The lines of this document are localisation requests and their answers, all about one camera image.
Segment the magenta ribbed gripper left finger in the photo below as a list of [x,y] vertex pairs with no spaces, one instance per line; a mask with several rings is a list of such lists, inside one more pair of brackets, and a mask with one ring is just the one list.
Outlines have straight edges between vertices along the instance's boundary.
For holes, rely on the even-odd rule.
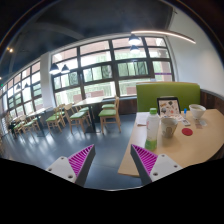
[[47,168],[47,171],[79,186],[83,186],[94,157],[95,145],[92,144],[69,157],[59,157]]

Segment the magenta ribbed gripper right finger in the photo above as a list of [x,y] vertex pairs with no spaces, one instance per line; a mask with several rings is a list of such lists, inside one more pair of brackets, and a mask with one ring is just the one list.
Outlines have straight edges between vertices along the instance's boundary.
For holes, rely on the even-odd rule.
[[135,162],[143,185],[147,185],[182,169],[182,167],[168,155],[156,155],[134,144],[131,145],[131,156]]

